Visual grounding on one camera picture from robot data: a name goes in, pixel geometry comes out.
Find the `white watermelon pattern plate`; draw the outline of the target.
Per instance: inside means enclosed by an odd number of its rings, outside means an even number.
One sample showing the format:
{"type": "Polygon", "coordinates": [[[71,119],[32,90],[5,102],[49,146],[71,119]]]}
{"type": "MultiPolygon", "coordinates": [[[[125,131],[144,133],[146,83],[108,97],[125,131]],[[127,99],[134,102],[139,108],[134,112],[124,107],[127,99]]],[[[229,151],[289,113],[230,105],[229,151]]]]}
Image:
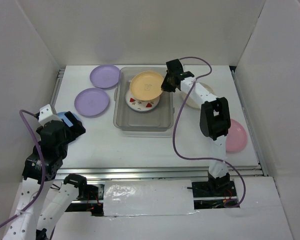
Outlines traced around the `white watermelon pattern plate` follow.
{"type": "Polygon", "coordinates": [[[157,107],[160,102],[160,97],[155,99],[143,101],[137,99],[130,90],[125,94],[125,102],[132,110],[136,112],[149,112],[157,107]]]}

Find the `blue plastic plate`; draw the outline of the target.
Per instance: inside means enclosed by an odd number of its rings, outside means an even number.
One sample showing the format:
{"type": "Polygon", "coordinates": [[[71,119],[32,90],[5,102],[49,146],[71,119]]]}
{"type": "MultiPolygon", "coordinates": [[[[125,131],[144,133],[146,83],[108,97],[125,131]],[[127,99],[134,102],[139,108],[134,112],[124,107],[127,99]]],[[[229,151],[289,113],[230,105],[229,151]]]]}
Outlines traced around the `blue plastic plate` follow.
{"type": "MultiPolygon", "coordinates": [[[[66,117],[65,114],[66,114],[65,111],[58,112],[57,116],[59,120],[63,121],[69,128],[73,127],[73,123],[70,121],[68,117],[66,117]]],[[[76,118],[77,121],[81,122],[81,119],[75,113],[72,113],[72,115],[76,118]]]]}

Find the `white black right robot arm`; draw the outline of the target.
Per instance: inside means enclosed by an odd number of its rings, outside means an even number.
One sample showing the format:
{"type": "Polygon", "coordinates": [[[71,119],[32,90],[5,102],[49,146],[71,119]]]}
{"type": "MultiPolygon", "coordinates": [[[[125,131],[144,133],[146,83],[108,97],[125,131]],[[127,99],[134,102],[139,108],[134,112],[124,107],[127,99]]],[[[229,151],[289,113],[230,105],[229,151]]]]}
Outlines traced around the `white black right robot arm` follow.
{"type": "Polygon", "coordinates": [[[231,127],[229,103],[225,97],[217,97],[198,82],[198,79],[207,77],[212,73],[212,66],[200,57],[188,56],[187,58],[202,61],[208,66],[209,71],[195,77],[192,72],[184,70],[180,59],[166,62],[167,70],[161,89],[168,93],[179,90],[186,94],[173,127],[172,147],[175,154],[181,159],[188,161],[209,160],[206,186],[191,187],[190,189],[202,194],[219,196],[230,183],[229,165],[225,161],[226,140],[231,127]],[[211,150],[216,157],[185,157],[177,150],[177,126],[188,98],[191,98],[200,107],[199,128],[201,133],[210,139],[211,150]]]}

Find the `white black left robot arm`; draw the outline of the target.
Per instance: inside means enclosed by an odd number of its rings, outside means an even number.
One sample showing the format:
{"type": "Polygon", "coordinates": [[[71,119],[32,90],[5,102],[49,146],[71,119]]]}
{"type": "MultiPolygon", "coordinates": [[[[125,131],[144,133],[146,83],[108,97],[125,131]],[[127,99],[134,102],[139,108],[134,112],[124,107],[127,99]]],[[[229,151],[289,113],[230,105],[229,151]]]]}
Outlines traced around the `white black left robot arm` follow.
{"type": "Polygon", "coordinates": [[[32,154],[25,160],[22,172],[22,188],[14,215],[7,220],[5,240],[49,240],[55,227],[76,198],[87,197],[87,179],[71,173],[63,181],[54,199],[44,207],[46,197],[53,186],[58,170],[68,154],[68,145],[86,130],[70,111],[58,117],[46,106],[35,114],[40,127],[29,129],[34,141],[32,154]]]}

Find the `yellow plastic plate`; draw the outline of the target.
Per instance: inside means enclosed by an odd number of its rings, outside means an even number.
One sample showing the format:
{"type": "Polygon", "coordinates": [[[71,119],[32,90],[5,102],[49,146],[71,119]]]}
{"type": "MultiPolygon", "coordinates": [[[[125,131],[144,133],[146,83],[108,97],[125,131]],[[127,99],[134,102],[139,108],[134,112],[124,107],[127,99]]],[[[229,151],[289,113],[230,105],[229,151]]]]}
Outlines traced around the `yellow plastic plate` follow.
{"type": "Polygon", "coordinates": [[[138,100],[153,100],[162,94],[161,85],[163,81],[163,76],[158,72],[141,72],[131,80],[129,90],[138,100]]]}

